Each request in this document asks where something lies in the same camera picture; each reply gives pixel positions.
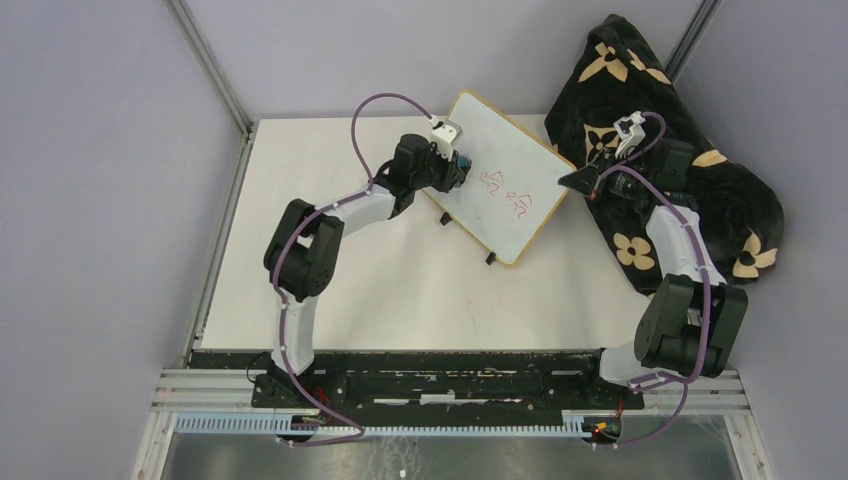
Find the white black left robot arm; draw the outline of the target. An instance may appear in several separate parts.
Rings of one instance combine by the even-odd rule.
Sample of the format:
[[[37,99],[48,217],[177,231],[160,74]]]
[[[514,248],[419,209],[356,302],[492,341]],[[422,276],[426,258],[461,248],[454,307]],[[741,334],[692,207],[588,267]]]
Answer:
[[[319,296],[333,279],[345,237],[403,213],[416,193],[451,193],[470,173],[473,161],[444,143],[404,134],[393,156],[363,189],[316,206],[302,199],[284,211],[263,257],[277,295],[280,317],[271,357],[285,370],[276,392],[291,406],[307,404],[314,379],[304,373],[314,362],[314,324]]]

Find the yellow framed whiteboard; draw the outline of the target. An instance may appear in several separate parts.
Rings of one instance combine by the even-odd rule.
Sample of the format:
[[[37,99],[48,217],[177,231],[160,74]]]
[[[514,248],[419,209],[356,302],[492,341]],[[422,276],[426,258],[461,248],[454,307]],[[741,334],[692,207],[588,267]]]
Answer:
[[[559,179],[577,167],[471,90],[456,97],[447,119],[462,134],[456,149],[471,161],[450,193],[425,193],[495,259],[512,265],[568,194]]]

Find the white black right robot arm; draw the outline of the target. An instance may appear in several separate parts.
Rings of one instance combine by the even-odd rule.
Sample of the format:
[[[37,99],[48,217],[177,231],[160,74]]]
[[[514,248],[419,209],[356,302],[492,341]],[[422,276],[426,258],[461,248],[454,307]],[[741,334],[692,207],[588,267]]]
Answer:
[[[642,393],[725,369],[748,297],[714,265],[695,199],[684,191],[694,157],[694,147],[678,140],[660,141],[637,164],[604,148],[558,181],[591,204],[625,201],[639,215],[663,275],[633,341],[604,350],[599,369],[579,378],[579,397],[591,407],[613,400],[618,385]]]

